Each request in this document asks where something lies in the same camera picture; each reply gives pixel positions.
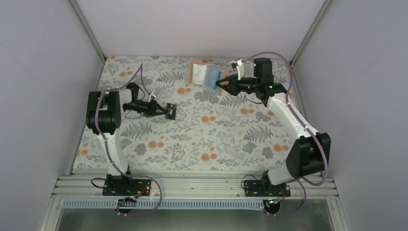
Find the purple cable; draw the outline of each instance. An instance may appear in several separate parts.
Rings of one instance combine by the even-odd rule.
[[[288,91],[286,92],[286,104],[288,105],[288,108],[289,108],[289,110],[292,112],[293,116],[296,117],[297,121],[299,121],[299,123],[300,123],[300,124],[303,126],[303,128],[305,129],[305,128],[306,128],[306,124],[305,124],[305,123],[300,119],[300,117],[296,114],[296,112],[295,112],[294,109],[292,108],[292,105],[291,105],[290,103],[288,103],[288,102],[289,102],[289,92],[290,92],[290,90],[292,89],[293,81],[294,81],[294,73],[293,73],[293,70],[292,70],[292,68],[291,68],[291,64],[289,63],[289,61],[288,61],[287,59],[285,59],[285,57],[283,57],[283,56],[282,56],[281,54],[279,54],[279,53],[271,52],[271,51],[265,51],[265,52],[261,52],[261,53],[258,53],[258,54],[254,54],[254,55],[252,55],[251,57],[247,58],[246,60],[243,60],[243,62],[246,62],[246,61],[248,61],[248,60],[251,60],[251,59],[253,59],[253,58],[257,57],[257,56],[260,56],[260,55],[262,55],[262,54],[273,54],[273,55],[276,55],[276,56],[280,57],[281,59],[283,59],[283,61],[285,61],[286,66],[288,67],[288,70],[289,70],[289,75],[290,75],[290,77],[291,77],[291,80],[290,80],[290,83],[289,83],[289,87],[288,87]],[[315,141],[316,145],[318,146],[318,148],[319,148],[319,150],[320,150],[321,157],[322,157],[322,159],[323,159],[323,164],[324,164],[324,174],[323,174],[323,179],[322,179],[319,183],[313,183],[313,182],[309,181],[308,179],[306,179],[305,177],[302,177],[302,179],[304,179],[307,183],[309,183],[309,184],[311,184],[311,185],[313,185],[313,186],[320,186],[320,185],[322,185],[322,184],[326,181],[326,179],[327,179],[327,172],[328,172],[328,168],[329,168],[329,166],[328,166],[328,164],[327,164],[327,158],[326,158],[326,155],[325,155],[325,153],[324,153],[323,147],[321,146],[320,142],[318,141],[316,135],[313,134],[313,132],[312,132],[310,129],[308,129],[308,128],[306,128],[305,130],[310,134],[310,136],[313,138],[313,140]]]
[[[306,204],[306,189],[305,189],[305,187],[303,186],[303,184],[302,184],[300,181],[297,180],[297,182],[300,184],[300,186],[302,186],[303,194],[305,195],[305,197],[303,198],[303,201],[302,201],[302,204],[300,205],[300,207],[299,207],[297,210],[293,211],[292,213],[281,214],[281,215],[280,215],[280,214],[270,214],[270,213],[268,213],[265,209],[263,209],[264,212],[267,214],[267,216],[270,216],[270,215],[271,215],[271,216],[276,217],[276,218],[288,217],[288,216],[291,216],[291,215],[293,215],[293,214],[299,212],[299,211],[303,208],[303,206]]]
[[[156,207],[154,207],[151,211],[149,211],[149,212],[147,212],[147,213],[142,213],[142,214],[129,214],[129,215],[126,214],[126,213],[121,213],[121,212],[119,212],[119,207],[120,207],[122,204],[124,204],[124,202],[119,203],[118,206],[117,206],[117,212],[118,212],[118,215],[119,215],[119,214],[122,214],[123,216],[135,216],[135,217],[138,217],[138,216],[146,216],[146,215],[149,215],[149,214],[155,212],[155,211],[160,207],[160,204],[162,203],[162,199],[163,199],[162,188],[160,187],[160,184],[159,184],[155,179],[153,179],[152,177],[146,176],[146,175],[138,175],[138,174],[129,175],[129,174],[126,174],[125,172],[123,172],[122,170],[120,170],[120,169],[118,168],[118,166],[116,166],[116,164],[115,164],[114,161],[112,160],[111,155],[110,155],[110,153],[109,153],[108,140],[107,140],[105,134],[102,133],[101,129],[99,128],[99,124],[98,124],[99,109],[100,109],[100,107],[101,107],[102,99],[103,99],[103,96],[105,95],[105,93],[108,92],[108,91],[116,91],[116,90],[124,89],[124,88],[136,77],[136,75],[138,74],[139,71],[140,71],[140,77],[142,77],[142,68],[143,68],[143,64],[140,64],[140,66],[139,66],[138,70],[136,71],[136,73],[132,76],[132,78],[130,78],[130,80],[129,80],[125,85],[123,85],[123,86],[121,86],[121,87],[119,87],[119,88],[108,88],[108,89],[103,90],[102,93],[101,93],[101,96],[99,97],[98,104],[97,104],[97,106],[96,106],[96,112],[95,112],[95,128],[96,128],[96,130],[99,132],[99,134],[103,137],[103,139],[105,140],[106,154],[107,154],[108,159],[109,159],[109,162],[112,164],[112,166],[113,166],[121,175],[123,175],[123,176],[125,176],[125,177],[130,177],[130,178],[133,178],[133,177],[143,177],[143,178],[150,179],[151,181],[153,181],[153,182],[157,185],[157,187],[159,188],[159,191],[160,191],[160,199],[159,199],[159,202],[157,203]]]

